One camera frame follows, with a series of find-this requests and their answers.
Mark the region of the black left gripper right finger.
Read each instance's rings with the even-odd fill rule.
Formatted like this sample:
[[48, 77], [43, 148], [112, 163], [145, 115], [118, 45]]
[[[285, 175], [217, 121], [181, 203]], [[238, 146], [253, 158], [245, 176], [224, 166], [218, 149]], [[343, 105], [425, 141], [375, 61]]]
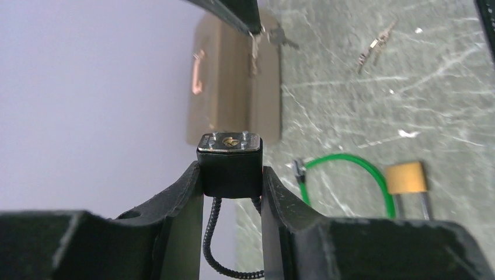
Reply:
[[444, 220], [332, 218], [265, 167], [262, 246], [266, 279], [493, 279], [472, 235]]

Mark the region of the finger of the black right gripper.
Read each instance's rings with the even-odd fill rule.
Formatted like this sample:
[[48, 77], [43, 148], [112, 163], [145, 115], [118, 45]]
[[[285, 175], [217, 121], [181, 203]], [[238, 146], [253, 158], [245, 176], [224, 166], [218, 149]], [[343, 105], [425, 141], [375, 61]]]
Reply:
[[475, 0], [475, 7], [494, 62], [494, 0]]
[[188, 2], [212, 13], [244, 35], [256, 36], [263, 32], [256, 0], [188, 0]]

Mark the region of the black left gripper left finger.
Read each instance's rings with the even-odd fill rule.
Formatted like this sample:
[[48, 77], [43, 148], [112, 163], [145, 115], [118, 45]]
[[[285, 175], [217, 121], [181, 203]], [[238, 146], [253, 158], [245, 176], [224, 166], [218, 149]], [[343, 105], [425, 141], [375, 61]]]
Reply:
[[198, 279], [200, 168], [116, 219], [89, 211], [1, 212], [2, 279]]

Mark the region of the black cable padlock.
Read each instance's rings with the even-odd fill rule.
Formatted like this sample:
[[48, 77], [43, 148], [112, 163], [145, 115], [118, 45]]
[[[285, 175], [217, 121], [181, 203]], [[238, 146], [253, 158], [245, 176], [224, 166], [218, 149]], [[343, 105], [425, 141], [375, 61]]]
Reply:
[[249, 131], [204, 134], [197, 146], [197, 160], [203, 193], [212, 198], [202, 249], [207, 264], [217, 273], [233, 279], [264, 278], [264, 270], [240, 272], [223, 266], [212, 254], [211, 242], [222, 200], [249, 198], [261, 213], [263, 141]]

